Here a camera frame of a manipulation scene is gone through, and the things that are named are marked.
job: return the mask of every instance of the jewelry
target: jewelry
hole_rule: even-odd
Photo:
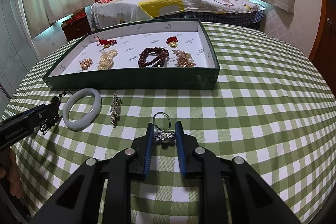
[[[155,118],[157,115],[163,115],[168,119],[169,122],[169,126],[167,129],[162,129],[160,127],[158,127],[158,125],[155,123]],[[153,124],[155,126],[155,128],[158,130],[158,133],[155,134],[154,139],[156,141],[161,141],[164,143],[170,142],[174,137],[175,137],[175,132],[172,130],[169,130],[171,127],[171,119],[169,117],[168,114],[164,113],[164,112],[157,112],[155,113],[155,115],[153,116]]]
[[[169,37],[167,39],[167,44],[172,48],[177,48],[178,47],[177,43],[178,43],[177,37]]]
[[[117,50],[102,52],[99,59],[98,70],[110,69],[114,65],[113,58],[118,54]]]
[[[193,68],[196,66],[195,61],[188,52],[182,52],[179,50],[173,50],[173,53],[177,56],[177,65],[182,68]]]
[[[116,120],[120,119],[122,101],[118,99],[117,94],[113,96],[113,101],[111,104],[111,124],[116,125]]]
[[[97,44],[97,46],[99,46],[99,45],[103,45],[104,48],[108,48],[108,47],[110,47],[111,45],[114,45],[114,44],[117,43],[116,40],[105,40],[105,39],[101,40],[101,39],[99,38],[99,36],[97,36],[97,35],[94,37],[94,39],[98,39],[99,42],[100,42],[99,44]]]
[[[151,52],[158,53],[159,56],[154,58],[151,62],[146,63],[147,56]],[[158,66],[163,67],[163,65],[166,62],[166,59],[167,59],[168,56],[169,56],[169,52],[164,48],[157,48],[157,47],[156,48],[145,48],[144,51],[140,55],[138,65],[139,65],[140,68],[145,68],[145,67],[157,62],[152,67],[158,67]]]
[[[87,70],[92,65],[92,59],[84,59],[79,63],[82,67],[82,70]]]
[[[92,106],[92,110],[89,111],[83,118],[79,119],[78,121],[70,122],[69,121],[69,112],[70,109],[73,107],[75,102],[77,102],[80,98],[83,98],[87,95],[94,96],[94,103]],[[89,125],[90,122],[97,116],[100,112],[101,106],[101,97],[97,90],[94,89],[83,89],[77,91],[70,99],[66,102],[64,109],[63,109],[63,121],[70,129],[82,129]]]

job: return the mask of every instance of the blue plaid fabric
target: blue plaid fabric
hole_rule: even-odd
[[[154,19],[172,18],[197,18],[202,22],[230,24],[252,29],[260,29],[261,20],[264,18],[263,11],[254,11],[248,14],[213,14],[206,12],[183,12],[173,15],[155,17]]]

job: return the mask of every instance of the white bedspread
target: white bedspread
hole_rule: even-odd
[[[245,14],[258,10],[265,8],[250,0],[113,0],[109,3],[94,3],[91,7],[93,19],[100,29],[187,11]]]

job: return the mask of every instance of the table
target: table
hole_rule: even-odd
[[[335,184],[334,95],[297,48],[256,30],[204,27],[221,66],[214,90],[100,90],[101,112],[82,132],[69,130],[62,120],[45,136],[38,132],[15,145],[32,214],[87,158],[113,157],[164,111],[216,155],[246,159],[301,222],[309,222]],[[73,43],[29,71],[3,119],[60,93],[50,91],[42,76]],[[115,92],[123,105],[113,128],[109,110]],[[79,100],[70,118],[81,118],[92,104],[91,97]],[[131,195],[132,223],[198,222],[198,184],[181,178],[175,147],[155,148],[148,180],[132,182]]]

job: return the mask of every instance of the wooden door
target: wooden door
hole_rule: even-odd
[[[320,43],[314,45],[312,53],[316,53],[311,60],[336,96],[336,7],[330,0],[322,3],[319,35]]]

